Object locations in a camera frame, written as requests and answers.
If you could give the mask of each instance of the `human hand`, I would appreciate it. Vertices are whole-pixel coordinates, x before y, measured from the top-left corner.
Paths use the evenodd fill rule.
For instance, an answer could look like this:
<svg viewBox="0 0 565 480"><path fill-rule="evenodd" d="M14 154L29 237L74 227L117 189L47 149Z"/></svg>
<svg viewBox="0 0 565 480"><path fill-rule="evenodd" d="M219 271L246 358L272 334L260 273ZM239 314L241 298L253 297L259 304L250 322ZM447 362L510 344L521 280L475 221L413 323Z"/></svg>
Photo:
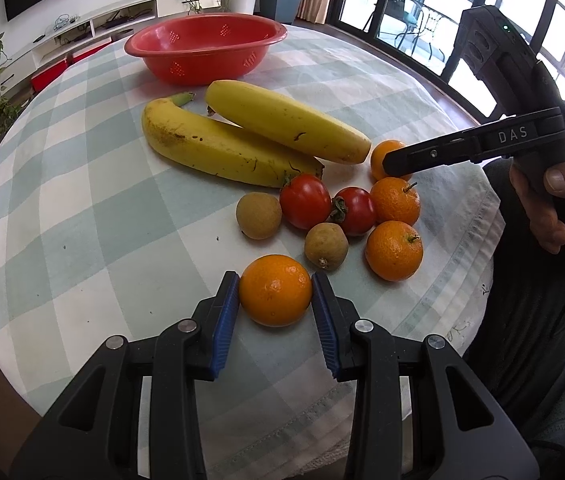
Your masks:
<svg viewBox="0 0 565 480"><path fill-rule="evenodd" d="M542 198L530 185L527 177L515 165L509 170L511 185L529 218L529 228L540 246L558 254L565 244L565 224L560 222L553 204ZM553 196L565 198L565 162L545 172L545 189Z"/></svg>

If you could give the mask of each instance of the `light blue checkered fabric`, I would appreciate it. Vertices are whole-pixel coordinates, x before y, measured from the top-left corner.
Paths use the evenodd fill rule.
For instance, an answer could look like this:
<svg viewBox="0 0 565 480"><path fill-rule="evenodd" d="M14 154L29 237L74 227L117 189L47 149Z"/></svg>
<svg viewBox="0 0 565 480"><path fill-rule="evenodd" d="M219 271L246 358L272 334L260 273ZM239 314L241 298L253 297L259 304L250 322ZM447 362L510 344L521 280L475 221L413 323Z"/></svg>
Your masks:
<svg viewBox="0 0 565 480"><path fill-rule="evenodd" d="M145 104L182 89L157 81L123 47L69 68L0 145L0 367L39 413L107 336L157 335L212 296L225 270L242 272L263 254L305 261L302 237L286 226L264 242L242 236L236 203L255 187L149 148L140 126ZM454 130L410 76L312 30L290 27L245 80L324 110L374 144ZM193 90L187 108L206 113L204 89ZM370 189L368 168L327 163L324 181L331 192ZM504 226L499 201L472 164L415 180L422 200L415 227L425 247L416 275L378 279L363 262L364 240L354 240L332 273L333 288L396 335L441 333L462 352L484 313ZM326 370L312 316L265 330L242 313L226 369L197 394L210 479L233 480L284 478L345 441L354 395Z"/></svg>

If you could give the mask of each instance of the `plastic colander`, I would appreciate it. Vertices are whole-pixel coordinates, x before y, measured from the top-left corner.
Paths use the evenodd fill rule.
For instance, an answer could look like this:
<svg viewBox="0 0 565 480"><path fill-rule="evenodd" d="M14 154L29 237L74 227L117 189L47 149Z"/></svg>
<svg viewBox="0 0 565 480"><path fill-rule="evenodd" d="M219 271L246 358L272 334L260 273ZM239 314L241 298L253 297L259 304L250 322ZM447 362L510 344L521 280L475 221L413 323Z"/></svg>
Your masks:
<svg viewBox="0 0 565 480"><path fill-rule="evenodd" d="M249 14L195 14L144 28L125 44L162 81L183 86L236 79L260 64L287 29Z"/></svg>

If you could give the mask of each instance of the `white tv cabinet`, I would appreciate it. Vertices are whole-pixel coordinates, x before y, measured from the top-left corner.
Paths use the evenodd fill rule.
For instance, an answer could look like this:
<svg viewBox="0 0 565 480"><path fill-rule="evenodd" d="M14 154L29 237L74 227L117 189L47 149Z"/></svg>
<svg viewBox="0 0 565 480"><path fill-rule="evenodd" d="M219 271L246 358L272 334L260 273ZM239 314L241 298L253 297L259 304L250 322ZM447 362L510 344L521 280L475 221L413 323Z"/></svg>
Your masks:
<svg viewBox="0 0 565 480"><path fill-rule="evenodd" d="M2 93L9 95L20 83L30 79L72 52L114 36L123 30L137 32L145 22L188 12L192 0L123 0L79 16L75 22L54 30L37 43L30 43L11 56L0 74ZM199 0L202 9L220 7L220 0ZM108 20L129 16L130 20L105 28Z"/></svg>

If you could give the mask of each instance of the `checkered tablecloth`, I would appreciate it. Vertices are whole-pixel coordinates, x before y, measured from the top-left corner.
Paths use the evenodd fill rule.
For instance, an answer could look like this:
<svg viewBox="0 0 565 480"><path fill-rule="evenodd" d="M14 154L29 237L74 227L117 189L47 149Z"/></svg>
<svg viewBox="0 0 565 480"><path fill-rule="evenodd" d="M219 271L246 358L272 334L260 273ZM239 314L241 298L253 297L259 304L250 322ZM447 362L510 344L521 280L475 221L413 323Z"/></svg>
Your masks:
<svg viewBox="0 0 565 480"><path fill-rule="evenodd" d="M236 203L255 187L149 148L144 105L179 89L123 46L69 68L0 145L0 367L39 413L108 336L157 335L215 294L225 270L242 272L263 254L305 261L303 239L286 226L263 242L240 233ZM324 110L374 144L454 130L410 76L312 30L289 27L245 80ZM187 108L203 114L204 88L193 90ZM370 189L368 168L327 163L324 180L331 192ZM462 352L485 309L504 226L499 201L472 164L415 180L425 247L416 275L377 279L363 263L364 240L355 240L331 282L393 334L441 333ZM240 313L226 369L215 383L198 383L197 396L210 479L280 479L346 442L354 385L331 378L313 316L267 330ZM139 456L147 473L145 408Z"/></svg>

